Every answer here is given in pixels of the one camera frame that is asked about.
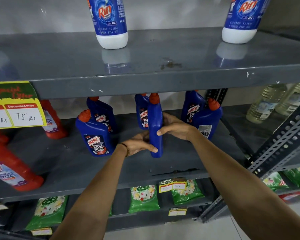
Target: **red bottle cap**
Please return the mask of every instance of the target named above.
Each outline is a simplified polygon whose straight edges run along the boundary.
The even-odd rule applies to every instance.
[[[218,103],[218,101],[214,100],[213,98],[208,99],[208,106],[209,106],[209,109],[212,111],[215,111],[218,108],[220,108],[220,104]]]
[[[149,97],[149,102],[152,104],[160,103],[160,97],[157,93],[151,93]]]
[[[91,118],[90,109],[86,109],[86,110],[82,111],[78,116],[78,119],[84,123],[87,123],[90,118]]]
[[[99,100],[99,97],[89,97],[89,99],[91,99],[92,101],[96,102]]]

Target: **plastic packet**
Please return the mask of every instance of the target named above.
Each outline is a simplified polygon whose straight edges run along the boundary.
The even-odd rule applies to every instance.
[[[278,172],[271,173],[263,182],[273,191],[281,188],[289,188]]]
[[[175,205],[180,205],[188,202],[189,200],[202,198],[204,194],[199,189],[195,180],[187,180],[185,190],[173,189],[172,190],[173,202]]]
[[[155,185],[131,188],[131,204],[129,213],[159,210]]]
[[[67,200],[68,196],[39,199],[34,216],[25,229],[31,231],[60,224],[63,220]]]

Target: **white bottle base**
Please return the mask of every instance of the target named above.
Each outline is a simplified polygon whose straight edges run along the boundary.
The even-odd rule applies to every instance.
[[[97,35],[96,38],[104,49],[120,49],[128,43],[128,32],[117,35]]]
[[[231,44],[245,44],[255,36],[257,30],[222,29],[222,40]]]

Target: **blue plastic bottle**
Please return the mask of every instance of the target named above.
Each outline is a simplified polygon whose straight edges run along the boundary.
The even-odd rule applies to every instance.
[[[99,100],[99,97],[87,98],[87,106],[91,111],[91,116],[95,121],[108,127],[108,132],[115,134],[117,132],[117,123],[110,105]]]
[[[136,117],[138,120],[138,124],[140,129],[147,130],[148,129],[148,104],[149,97],[146,93],[136,94],[134,96],[134,100],[136,101]]]
[[[108,156],[113,153],[115,147],[112,145],[108,127],[103,123],[96,122],[91,117],[89,109],[82,111],[75,121],[84,143],[91,154],[95,157]]]
[[[191,124],[195,113],[204,109],[205,99],[198,93],[198,90],[186,91],[183,103],[181,120]]]
[[[213,98],[208,99],[208,107],[193,116],[192,125],[211,140],[222,117],[222,108]]]
[[[163,122],[160,97],[157,93],[151,93],[148,105],[148,123],[150,144],[154,145],[158,152],[151,152],[152,157],[162,157],[164,153],[164,141],[162,136],[157,135],[157,131],[161,129]]]

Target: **white bottle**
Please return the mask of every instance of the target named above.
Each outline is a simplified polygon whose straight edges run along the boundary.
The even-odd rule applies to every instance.
[[[270,0],[232,0],[222,29],[223,41],[232,44],[250,41],[269,3]]]
[[[122,0],[87,0],[96,38],[105,49],[120,49],[128,43]]]

